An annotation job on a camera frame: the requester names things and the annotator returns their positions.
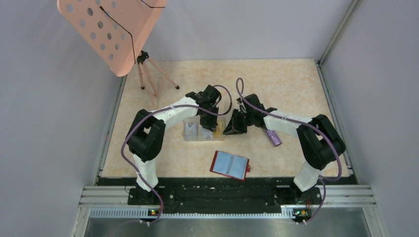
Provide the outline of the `white credit card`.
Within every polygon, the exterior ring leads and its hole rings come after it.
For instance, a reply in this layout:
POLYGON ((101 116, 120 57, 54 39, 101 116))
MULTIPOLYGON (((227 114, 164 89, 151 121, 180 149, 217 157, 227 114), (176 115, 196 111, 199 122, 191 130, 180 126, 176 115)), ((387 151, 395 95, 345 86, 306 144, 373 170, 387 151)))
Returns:
POLYGON ((213 135, 214 135, 213 131, 202 128, 202 131, 201 131, 202 140, 211 141, 213 140, 213 135))

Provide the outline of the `clear plastic card tray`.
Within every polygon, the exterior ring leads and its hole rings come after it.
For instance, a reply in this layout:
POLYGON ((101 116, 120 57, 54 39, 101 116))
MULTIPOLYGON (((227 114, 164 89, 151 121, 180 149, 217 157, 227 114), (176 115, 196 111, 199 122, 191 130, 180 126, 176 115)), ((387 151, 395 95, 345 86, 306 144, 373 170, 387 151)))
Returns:
POLYGON ((221 141, 225 140, 223 131, 226 127, 224 117, 217 118, 215 131, 203 128, 200 125, 200 117, 189 117, 183 121, 183 138, 185 141, 221 141))

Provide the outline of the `red leather card holder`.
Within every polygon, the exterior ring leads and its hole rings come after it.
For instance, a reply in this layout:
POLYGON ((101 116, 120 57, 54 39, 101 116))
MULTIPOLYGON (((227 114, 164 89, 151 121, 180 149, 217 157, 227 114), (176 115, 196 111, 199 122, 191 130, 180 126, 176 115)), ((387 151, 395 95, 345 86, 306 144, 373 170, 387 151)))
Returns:
POLYGON ((230 153, 215 151, 209 171, 245 181, 247 173, 251 171, 250 160, 230 153))

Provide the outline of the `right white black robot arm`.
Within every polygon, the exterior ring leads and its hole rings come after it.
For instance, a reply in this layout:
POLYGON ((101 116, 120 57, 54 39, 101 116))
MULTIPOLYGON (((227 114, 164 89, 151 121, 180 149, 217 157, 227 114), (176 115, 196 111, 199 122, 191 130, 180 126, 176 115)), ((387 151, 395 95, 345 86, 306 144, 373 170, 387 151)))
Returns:
POLYGON ((295 203, 304 203, 310 196, 309 190, 321 177, 321 172, 329 163, 339 162, 339 156, 346 150, 330 119, 323 114, 301 117, 273 107, 265 108, 256 94, 238 98, 237 101, 239 108, 234 109, 223 134, 244 134, 249 126, 256 126, 299 139, 305 162, 293 179, 290 198, 295 203))

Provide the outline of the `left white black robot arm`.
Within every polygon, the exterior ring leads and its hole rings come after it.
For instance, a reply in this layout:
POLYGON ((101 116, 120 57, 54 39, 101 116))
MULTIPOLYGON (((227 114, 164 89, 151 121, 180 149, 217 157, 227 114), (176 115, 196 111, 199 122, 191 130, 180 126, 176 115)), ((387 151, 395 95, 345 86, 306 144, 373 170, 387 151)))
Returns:
POLYGON ((202 128, 216 131, 221 98, 215 86, 208 85, 204 91, 189 92, 179 101, 159 110, 137 112, 123 147, 128 147, 133 155, 136 186, 146 204, 155 203, 159 196, 155 188, 158 184, 155 158, 162 149, 165 131, 195 116, 199 116, 202 128))

